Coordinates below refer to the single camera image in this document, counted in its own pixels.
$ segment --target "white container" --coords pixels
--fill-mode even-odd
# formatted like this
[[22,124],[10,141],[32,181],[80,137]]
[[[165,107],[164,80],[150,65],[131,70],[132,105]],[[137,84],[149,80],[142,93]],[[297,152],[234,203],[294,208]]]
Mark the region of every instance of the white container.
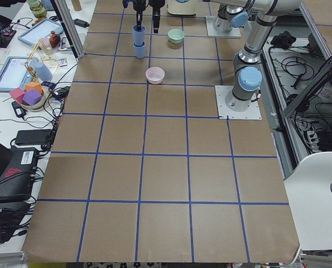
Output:
[[189,0],[186,3],[179,3],[176,0],[168,0],[168,13],[173,15],[194,15],[196,14],[198,0]]

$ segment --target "bowl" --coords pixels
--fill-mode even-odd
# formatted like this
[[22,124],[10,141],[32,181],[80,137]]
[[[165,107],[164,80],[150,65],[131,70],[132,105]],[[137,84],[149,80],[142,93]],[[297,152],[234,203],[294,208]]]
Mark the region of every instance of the bowl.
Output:
[[36,104],[33,104],[33,105],[21,103],[21,106],[23,109],[25,109],[27,111],[37,112],[37,111],[40,111],[43,109],[43,104],[45,103],[46,98],[47,98],[46,93],[43,90],[43,95],[42,95],[41,99],[39,100],[39,102],[37,102]]
[[180,29],[172,29],[168,32],[168,40],[173,44],[182,43],[184,32]]
[[146,78],[151,84],[160,84],[165,77],[165,71],[160,67],[151,67],[146,70]]

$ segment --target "metal mounting plate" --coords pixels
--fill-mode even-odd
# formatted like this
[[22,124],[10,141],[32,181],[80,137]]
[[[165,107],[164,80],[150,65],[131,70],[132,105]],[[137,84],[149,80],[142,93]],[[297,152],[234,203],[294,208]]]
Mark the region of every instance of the metal mounting plate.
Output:
[[232,85],[216,85],[216,104],[218,105],[218,115],[219,119],[242,119],[242,120],[261,120],[261,113],[259,109],[259,104],[257,102],[252,102],[249,108],[244,112],[236,112],[230,108],[225,103],[225,97],[227,94],[233,90]]
[[208,31],[209,37],[223,37],[223,38],[230,38],[230,39],[240,39],[242,35],[240,34],[239,28],[232,28],[230,32],[218,32],[214,29],[213,24],[216,20],[215,16],[206,16],[206,29]]

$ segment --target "power strip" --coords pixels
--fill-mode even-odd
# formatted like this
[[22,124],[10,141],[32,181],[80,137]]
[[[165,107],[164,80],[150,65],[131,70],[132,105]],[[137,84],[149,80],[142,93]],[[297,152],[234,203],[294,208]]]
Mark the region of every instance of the power strip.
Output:
[[317,136],[317,133],[313,130],[307,130],[306,134],[307,134],[307,140],[309,141],[313,152],[320,152],[318,147],[318,143],[320,140]]

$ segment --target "cardboard tube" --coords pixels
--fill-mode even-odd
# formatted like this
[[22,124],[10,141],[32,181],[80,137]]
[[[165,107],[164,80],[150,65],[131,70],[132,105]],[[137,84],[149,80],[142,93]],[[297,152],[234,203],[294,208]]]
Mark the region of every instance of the cardboard tube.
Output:
[[80,11],[81,10],[81,4],[79,0],[71,0],[71,3],[73,4],[74,10],[75,11]]

